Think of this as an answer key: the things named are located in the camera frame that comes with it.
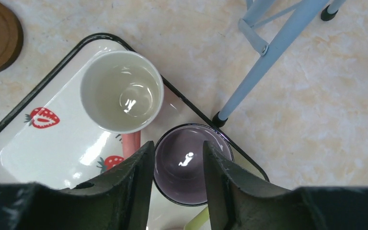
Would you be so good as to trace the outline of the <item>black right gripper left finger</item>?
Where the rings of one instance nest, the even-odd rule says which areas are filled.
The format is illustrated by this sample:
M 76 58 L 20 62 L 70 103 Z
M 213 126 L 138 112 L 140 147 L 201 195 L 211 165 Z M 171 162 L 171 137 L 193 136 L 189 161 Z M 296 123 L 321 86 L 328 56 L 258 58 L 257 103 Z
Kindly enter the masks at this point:
M 0 184 L 0 230 L 144 230 L 155 163 L 153 141 L 73 189 Z

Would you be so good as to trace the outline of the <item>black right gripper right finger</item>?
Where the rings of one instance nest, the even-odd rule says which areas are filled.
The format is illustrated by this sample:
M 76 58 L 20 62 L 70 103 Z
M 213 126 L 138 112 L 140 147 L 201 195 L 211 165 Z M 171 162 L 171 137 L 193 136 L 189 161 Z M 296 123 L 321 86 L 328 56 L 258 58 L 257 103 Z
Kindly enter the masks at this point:
M 203 144 L 210 225 L 214 230 L 368 230 L 368 186 L 272 184 Z

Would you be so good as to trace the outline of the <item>purple mug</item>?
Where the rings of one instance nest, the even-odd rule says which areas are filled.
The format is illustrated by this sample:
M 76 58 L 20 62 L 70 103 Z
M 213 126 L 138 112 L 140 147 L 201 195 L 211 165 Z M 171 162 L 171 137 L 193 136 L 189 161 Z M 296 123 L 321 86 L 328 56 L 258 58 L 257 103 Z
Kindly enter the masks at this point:
M 227 139 L 203 124 L 176 126 L 159 139 L 155 149 L 154 182 L 170 201 L 188 207 L 207 203 L 203 144 L 211 142 L 229 160 L 234 160 Z

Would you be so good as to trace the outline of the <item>white strawberry tray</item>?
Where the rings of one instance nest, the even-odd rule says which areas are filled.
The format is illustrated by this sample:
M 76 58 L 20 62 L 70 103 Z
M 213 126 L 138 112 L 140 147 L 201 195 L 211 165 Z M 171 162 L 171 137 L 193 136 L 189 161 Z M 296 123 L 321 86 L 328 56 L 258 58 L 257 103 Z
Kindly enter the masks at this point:
M 88 64 L 107 52 L 134 49 L 113 34 L 82 39 L 0 122 L 0 183 L 38 182 L 54 189 L 74 188 L 106 168 L 110 156 L 122 156 L 120 134 L 98 127 L 85 113 L 80 83 Z M 142 144 L 155 143 L 183 124 L 203 124 L 224 137 L 234 162 L 269 182 L 265 171 L 165 78 L 162 109 L 141 131 Z M 47 108 L 58 119 L 39 112 Z M 147 230 L 183 229 L 206 205 L 181 206 L 152 185 Z

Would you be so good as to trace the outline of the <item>pink mug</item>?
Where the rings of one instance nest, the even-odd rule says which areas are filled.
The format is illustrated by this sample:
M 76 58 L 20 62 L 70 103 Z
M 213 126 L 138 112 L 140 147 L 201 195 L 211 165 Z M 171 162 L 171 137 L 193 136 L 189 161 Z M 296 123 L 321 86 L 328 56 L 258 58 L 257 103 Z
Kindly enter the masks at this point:
M 163 80 L 155 66 L 133 51 L 111 51 L 97 57 L 80 84 L 80 99 L 100 128 L 120 134 L 125 158 L 140 148 L 140 131 L 161 110 Z

